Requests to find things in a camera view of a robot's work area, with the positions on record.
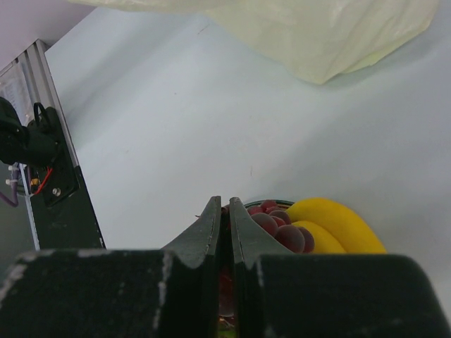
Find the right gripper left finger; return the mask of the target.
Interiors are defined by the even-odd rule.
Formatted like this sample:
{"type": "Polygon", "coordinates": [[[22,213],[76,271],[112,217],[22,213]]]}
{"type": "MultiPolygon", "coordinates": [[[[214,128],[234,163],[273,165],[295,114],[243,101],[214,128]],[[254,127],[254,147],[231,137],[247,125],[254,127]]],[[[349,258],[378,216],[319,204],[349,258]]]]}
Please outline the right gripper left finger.
{"type": "Polygon", "coordinates": [[[43,250],[1,286],[2,337],[216,337],[221,200],[158,250],[43,250]]]}

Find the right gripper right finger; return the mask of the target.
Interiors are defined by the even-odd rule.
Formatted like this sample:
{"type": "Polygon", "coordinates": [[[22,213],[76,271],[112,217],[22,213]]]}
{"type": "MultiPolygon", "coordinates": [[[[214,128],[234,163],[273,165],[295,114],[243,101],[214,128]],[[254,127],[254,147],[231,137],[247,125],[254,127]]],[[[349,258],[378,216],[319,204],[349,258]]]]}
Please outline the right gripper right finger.
{"type": "Polygon", "coordinates": [[[295,254],[229,203],[239,337],[449,337],[421,267],[392,254],[295,254]]]}

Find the red fake grape bunch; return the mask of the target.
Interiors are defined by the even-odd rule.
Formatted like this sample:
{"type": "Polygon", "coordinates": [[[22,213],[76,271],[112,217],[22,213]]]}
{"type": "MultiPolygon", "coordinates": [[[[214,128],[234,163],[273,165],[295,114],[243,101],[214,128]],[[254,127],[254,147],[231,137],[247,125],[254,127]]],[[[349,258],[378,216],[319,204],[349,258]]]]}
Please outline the red fake grape bunch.
{"type": "MultiPolygon", "coordinates": [[[[251,219],[275,238],[280,244],[296,254],[310,254],[315,249],[315,240],[306,227],[293,225],[287,213],[277,201],[264,200],[246,207],[251,219]]],[[[219,277],[220,318],[235,319],[233,304],[233,277],[230,263],[222,263],[219,277]]]]}

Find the yellow fake banana bunch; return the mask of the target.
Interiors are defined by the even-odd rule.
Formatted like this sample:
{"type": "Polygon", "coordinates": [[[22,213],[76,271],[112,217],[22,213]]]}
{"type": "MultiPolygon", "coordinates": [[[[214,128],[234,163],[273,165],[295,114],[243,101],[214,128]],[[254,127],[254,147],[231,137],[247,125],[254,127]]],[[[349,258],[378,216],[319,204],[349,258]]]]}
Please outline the yellow fake banana bunch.
{"type": "Polygon", "coordinates": [[[324,198],[298,201],[287,209],[294,225],[314,236],[315,254],[384,254],[373,230],[352,209],[324,198]]]}

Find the pale yellow plastic bag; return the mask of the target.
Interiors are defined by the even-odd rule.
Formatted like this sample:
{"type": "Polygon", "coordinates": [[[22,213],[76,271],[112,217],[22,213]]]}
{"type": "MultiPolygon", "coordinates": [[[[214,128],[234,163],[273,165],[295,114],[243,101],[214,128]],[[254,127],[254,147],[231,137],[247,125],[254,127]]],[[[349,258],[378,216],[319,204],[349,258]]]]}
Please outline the pale yellow plastic bag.
{"type": "Polygon", "coordinates": [[[129,12],[202,13],[301,80],[322,85],[371,66],[428,29],[439,1],[91,0],[129,12]]]}

